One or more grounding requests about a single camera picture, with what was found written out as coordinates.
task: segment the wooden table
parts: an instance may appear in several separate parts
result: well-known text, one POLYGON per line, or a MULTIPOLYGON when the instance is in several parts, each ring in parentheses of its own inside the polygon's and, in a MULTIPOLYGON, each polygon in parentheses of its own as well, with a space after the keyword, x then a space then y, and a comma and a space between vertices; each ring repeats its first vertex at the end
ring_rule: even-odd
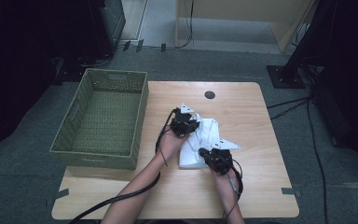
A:
MULTIPOLYGON (((158 132, 172 109, 182 103, 204 118, 219 122, 222 138, 242 146, 232 150, 241 164, 244 191, 239 201, 244 217, 296 217, 295 195, 269 120, 263 95, 256 83, 150 81, 139 160, 135 171, 67 167, 60 190, 69 195, 57 199, 52 216, 72 219, 93 205, 114 197, 154 156, 158 132), (215 98, 205 98, 213 91, 215 98)), ((178 155, 161 172, 140 219, 220 218, 222 206, 209 169, 181 170, 178 155)), ((85 218, 101 219, 107 206, 85 218)))
MULTIPOLYGON (((176 47, 179 47, 179 19, 190 18, 192 1, 176 0, 176 47)), ((197 0, 194 1, 193 18, 267 21, 281 52, 286 52, 301 24, 310 23, 318 2, 319 0, 197 0)))

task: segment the green plastic basket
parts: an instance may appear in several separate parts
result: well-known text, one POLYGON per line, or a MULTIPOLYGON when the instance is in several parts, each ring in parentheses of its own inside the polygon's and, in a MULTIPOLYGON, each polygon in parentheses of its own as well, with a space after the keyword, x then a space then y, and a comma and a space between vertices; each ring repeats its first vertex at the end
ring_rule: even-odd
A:
POLYGON ((135 170, 147 73, 87 69, 50 153, 69 166, 135 170))

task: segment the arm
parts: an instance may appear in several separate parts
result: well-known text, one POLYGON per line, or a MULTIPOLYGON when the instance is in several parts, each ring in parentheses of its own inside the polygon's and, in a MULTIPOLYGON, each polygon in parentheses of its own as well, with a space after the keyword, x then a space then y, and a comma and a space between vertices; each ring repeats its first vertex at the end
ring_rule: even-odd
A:
MULTIPOLYGON (((166 160, 169 160, 176 152, 179 151, 182 144, 187 140, 188 135, 178 138, 173 131, 167 131, 163 134, 158 152, 146 167, 118 194, 123 195, 142 189, 149 183, 153 182, 158 176, 159 171, 165 166, 161 151, 166 160)), ((123 201, 112 203, 107 209, 102 224, 113 223, 134 223, 141 213, 150 190, 123 201)))
POLYGON ((227 217, 227 223, 229 224, 245 223, 242 217, 240 207, 238 206, 237 193, 231 187, 229 181, 229 178, 231 177, 231 179, 234 181, 236 185, 236 188, 238 189, 239 183, 235 176, 234 171, 230 169, 226 175, 220 175, 211 169, 211 173, 214 179, 214 183, 216 184, 216 190, 217 193, 219 194, 220 201, 222 202, 223 208, 225 210, 225 215, 229 214, 227 217))

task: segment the basket handle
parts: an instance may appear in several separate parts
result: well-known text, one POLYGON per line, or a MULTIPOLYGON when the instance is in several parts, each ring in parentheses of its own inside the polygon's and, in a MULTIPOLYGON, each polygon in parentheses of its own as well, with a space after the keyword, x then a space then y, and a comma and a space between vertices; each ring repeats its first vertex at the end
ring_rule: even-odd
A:
POLYGON ((111 79, 111 80, 126 80, 126 79, 127 79, 127 75, 123 75, 123 74, 109 74, 108 78, 111 79))
POLYGON ((104 160, 97 160, 97 159, 90 159, 90 158, 82 158, 83 161, 98 161, 98 162, 105 162, 104 160))

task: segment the wire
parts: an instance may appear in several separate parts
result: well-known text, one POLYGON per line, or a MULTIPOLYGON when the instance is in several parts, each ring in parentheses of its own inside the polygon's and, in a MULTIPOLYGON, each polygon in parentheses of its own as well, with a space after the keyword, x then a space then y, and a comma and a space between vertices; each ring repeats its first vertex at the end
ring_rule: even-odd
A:
MULTIPOLYGON (((333 18, 331 20, 331 24, 330 24, 330 34, 328 36, 328 40, 327 40, 327 47, 325 48, 325 51, 322 52, 322 53, 319 53, 317 55, 313 55, 313 56, 308 56, 308 57, 304 57, 302 59, 300 59, 297 63, 296 63, 296 68, 298 68, 304 60, 307 60, 307 59, 314 59, 314 58, 320 58, 320 57, 323 57, 324 55, 326 55, 326 52, 330 50, 331 48, 331 39, 332 39, 332 36, 333 36, 333 28, 334 28, 334 21, 336 19, 336 12, 337 12, 337 6, 338 6, 338 2, 339 0, 336 1, 335 3, 335 6, 334 6, 334 11, 333 11, 333 18)), ((296 76, 296 71, 297 69, 293 69, 293 75, 294 77, 296 76)))
POLYGON ((326 180, 325 180, 325 176, 324 176, 324 168, 323 168, 322 163, 321 163, 321 158, 319 157, 319 153, 318 153, 318 150, 316 148, 315 131, 313 129, 312 120, 310 118, 310 98, 307 101, 307 114, 308 114, 308 120, 310 122, 310 131, 312 133, 313 151, 315 152, 316 159, 318 160, 319 169, 321 170, 322 181, 323 181, 323 185, 324 185, 324 223, 328 224, 326 180))
POLYGON ((237 196, 238 196, 238 200, 239 200, 240 197, 241 197, 241 194, 242 194, 242 192, 243 192, 242 168, 241 168, 240 164, 239 164, 237 161, 233 160, 234 162, 236 162, 236 163, 239 165, 239 167, 240 167, 240 169, 241 169, 241 173, 238 172, 238 170, 234 167, 234 165, 231 165, 225 158, 223 158, 223 157, 221 157, 221 156, 219 156, 219 155, 217 155, 217 154, 214 154, 214 153, 212 153, 212 152, 211 152, 211 155, 214 155, 215 157, 218 157, 220 160, 224 161, 224 162, 225 162, 226 164, 228 164, 229 167, 234 171, 234 174, 235 174, 235 176, 237 177, 238 182, 239 182, 239 185, 240 185, 240 188, 238 189, 238 192, 237 192, 237 196))
MULTIPOLYGON (((80 61, 81 59, 83 59, 83 57, 79 57, 77 58, 78 61, 80 61)), ((112 55, 109 55, 109 58, 106 59, 106 61, 104 61, 103 63, 94 63, 94 64, 80 64, 80 66, 82 67, 96 67, 96 66, 101 66, 101 65, 104 65, 106 64, 107 62, 109 62, 109 60, 112 59, 112 55)))
POLYGON ((312 84, 315 84, 317 76, 319 76, 319 74, 317 74, 317 71, 313 67, 314 66, 312 66, 312 65, 303 64, 303 63, 299 67, 302 71, 302 74, 304 74, 301 77, 306 78, 310 82, 310 83, 307 83, 309 86, 311 86, 312 84))
POLYGON ((287 110, 285 110, 285 111, 279 113, 278 115, 272 117, 271 120, 277 119, 278 117, 281 117, 281 116, 285 115, 285 114, 286 114, 287 112, 289 112, 290 110, 293 110, 293 109, 295 109, 295 108, 297 108, 297 107, 299 107, 299 106, 301 106, 301 105, 306 104, 308 100, 309 100, 309 99, 307 99, 307 100, 305 100, 305 101, 299 103, 298 105, 295 105, 295 106, 292 106, 292 107, 288 108, 287 110))
POLYGON ((134 196, 136 196, 138 194, 142 194, 142 193, 150 190, 151 188, 153 188, 158 183, 159 178, 160 178, 160 173, 158 173, 158 176, 156 177, 156 179, 152 183, 150 183, 148 186, 144 187, 143 189, 134 191, 133 193, 119 195, 117 197, 108 199, 108 200, 106 200, 104 202, 98 203, 97 205, 91 207, 89 210, 87 210, 87 211, 83 212, 82 214, 78 215, 77 217, 75 217, 71 222, 69 222, 69 224, 76 224, 78 222, 78 220, 80 220, 82 217, 85 217, 86 215, 90 214, 91 212, 94 212, 95 210, 100 209, 100 208, 102 208, 102 207, 104 207, 104 206, 106 206, 106 205, 108 205, 110 203, 116 203, 118 201, 134 197, 134 196))
MULTIPOLYGON (((172 113, 173 113, 174 111, 175 111, 175 109, 174 109, 174 110, 171 112, 171 114, 168 116, 168 118, 167 118, 167 120, 166 120, 166 122, 165 122, 165 124, 164 124, 164 127, 162 128, 161 132, 160 132, 159 135, 158 135, 158 140, 157 140, 157 142, 156 142, 156 152, 157 152, 157 150, 158 150, 159 142, 160 142, 160 140, 161 140, 162 135, 165 134, 167 131, 170 130, 170 129, 169 129, 169 130, 165 130, 165 127, 167 127, 167 124, 168 124, 168 122, 169 122, 169 120, 170 120, 170 118, 171 118, 171 116, 172 116, 172 113)), ((164 159, 165 165, 168 166, 168 164, 167 164, 167 162, 166 162, 166 160, 165 160, 164 154, 162 153, 162 150, 161 150, 160 152, 161 152, 161 155, 162 155, 162 157, 163 157, 163 159, 164 159)), ((91 207, 89 210, 83 212, 82 214, 80 214, 80 215, 78 215, 77 217, 75 217, 74 219, 72 219, 72 221, 70 221, 69 224, 76 224, 76 223, 78 222, 78 220, 80 220, 82 217, 85 217, 86 215, 88 215, 88 214, 94 212, 95 210, 100 209, 100 208, 102 208, 102 207, 104 207, 104 206, 106 206, 106 205, 108 205, 108 204, 110 204, 110 203, 116 203, 116 202, 118 202, 118 201, 121 201, 121 200, 124 200, 124 199, 128 199, 128 198, 131 198, 131 197, 134 197, 134 196, 136 196, 136 195, 142 194, 142 193, 144 193, 144 192, 146 192, 146 191, 152 189, 152 188, 158 183, 160 176, 161 176, 161 173, 158 173, 156 179, 153 180, 152 183, 150 183, 149 185, 147 185, 147 186, 144 187, 143 189, 139 189, 139 190, 136 190, 136 191, 134 191, 134 192, 132 192, 132 193, 128 193, 128 194, 119 195, 119 196, 116 196, 116 197, 114 197, 114 198, 111 198, 111 199, 108 199, 108 200, 106 200, 106 201, 103 201, 103 202, 101 202, 101 203, 98 203, 97 205, 91 207)))
POLYGON ((297 101, 302 101, 302 100, 306 100, 306 99, 309 99, 310 97, 307 96, 307 97, 304 97, 304 98, 300 98, 300 99, 296 99, 296 100, 292 100, 292 101, 286 101, 286 102, 283 102, 283 103, 279 103, 279 104, 276 104, 276 105, 269 105, 267 106, 267 109, 270 109, 270 108, 273 108, 273 107, 276 107, 276 106, 279 106, 279 105, 287 105, 287 104, 290 104, 290 103, 294 103, 294 102, 297 102, 297 101))
POLYGON ((185 44, 183 46, 181 46, 181 47, 175 47, 176 49, 185 48, 185 47, 187 47, 187 45, 189 45, 191 43, 191 41, 194 42, 194 40, 193 40, 193 12, 194 12, 194 0, 191 1, 190 25, 188 25, 188 22, 187 22, 187 19, 186 19, 186 24, 187 24, 187 27, 188 27, 188 29, 190 31, 190 34, 189 34, 188 39, 185 42, 185 44))
MULTIPOLYGON (((233 185, 234 185, 234 183, 232 182, 232 178, 231 178, 231 176, 227 173, 227 176, 228 176, 228 178, 229 178, 229 182, 230 182, 230 185, 231 185, 231 187, 233 187, 233 185)), ((233 187, 233 190, 234 190, 234 192, 237 194, 237 196, 238 195, 240 195, 239 193, 238 193, 238 190, 235 188, 235 187, 233 187)), ((228 216, 232 213, 232 211, 234 210, 234 208, 235 208, 235 206, 238 204, 238 201, 236 201, 235 203, 234 203, 234 205, 232 206, 232 208, 231 208, 231 210, 229 210, 229 212, 227 213, 227 215, 226 215, 226 217, 225 217, 225 220, 227 221, 227 219, 228 219, 228 216)))

